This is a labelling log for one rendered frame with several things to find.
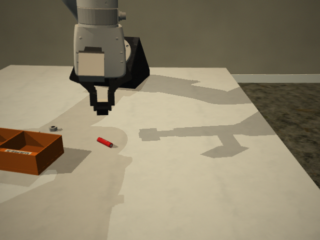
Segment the orange open bin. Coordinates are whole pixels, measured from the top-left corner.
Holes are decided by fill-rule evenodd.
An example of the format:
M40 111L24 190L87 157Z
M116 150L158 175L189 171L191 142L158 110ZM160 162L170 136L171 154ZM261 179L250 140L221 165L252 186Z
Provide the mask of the orange open bin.
M0 170L40 175L62 154L62 135L0 128Z

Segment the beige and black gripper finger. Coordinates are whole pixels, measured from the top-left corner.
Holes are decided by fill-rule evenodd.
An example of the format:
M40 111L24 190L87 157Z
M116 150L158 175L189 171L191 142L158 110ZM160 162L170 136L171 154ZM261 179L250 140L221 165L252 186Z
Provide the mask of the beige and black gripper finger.
M75 68L73 67L69 79L76 83L81 84L90 93L90 106L93 106L93 111L97 108L97 90L93 85L93 82L79 81L79 77L75 73Z
M121 77L117 78L109 78L109 88L107 90L107 96L108 96L108 110L112 111L111 106L115 105L115 94L114 92L123 84L132 79L132 75L126 66L126 74Z

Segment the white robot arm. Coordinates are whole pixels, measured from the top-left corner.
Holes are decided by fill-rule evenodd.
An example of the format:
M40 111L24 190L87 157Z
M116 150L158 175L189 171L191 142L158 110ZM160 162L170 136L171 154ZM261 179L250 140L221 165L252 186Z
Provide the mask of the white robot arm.
M118 0L61 0L73 14L77 23L85 25L117 25L126 20L126 13L118 11ZM125 41L126 63L131 48ZM105 82L105 54L102 47L85 47L79 51L79 81Z

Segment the red battery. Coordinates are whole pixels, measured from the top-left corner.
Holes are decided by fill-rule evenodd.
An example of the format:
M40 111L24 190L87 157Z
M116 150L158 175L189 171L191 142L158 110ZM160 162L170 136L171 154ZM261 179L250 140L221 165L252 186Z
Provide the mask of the red battery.
M109 148L113 147L113 144L111 142L109 142L109 141L107 141L107 140L105 140L105 139L103 139L101 137L98 137L96 140L97 140L97 142L99 142L99 143L101 143L101 144L103 144L103 145L105 145L105 146L107 146Z

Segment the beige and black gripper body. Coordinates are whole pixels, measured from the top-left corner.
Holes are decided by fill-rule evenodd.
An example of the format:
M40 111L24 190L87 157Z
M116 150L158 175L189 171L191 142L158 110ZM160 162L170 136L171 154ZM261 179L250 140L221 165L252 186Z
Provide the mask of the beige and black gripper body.
M79 51L84 51L85 47L102 47L105 54L105 78L123 77L126 74L126 51L122 26L78 24L74 29L76 75L78 76Z

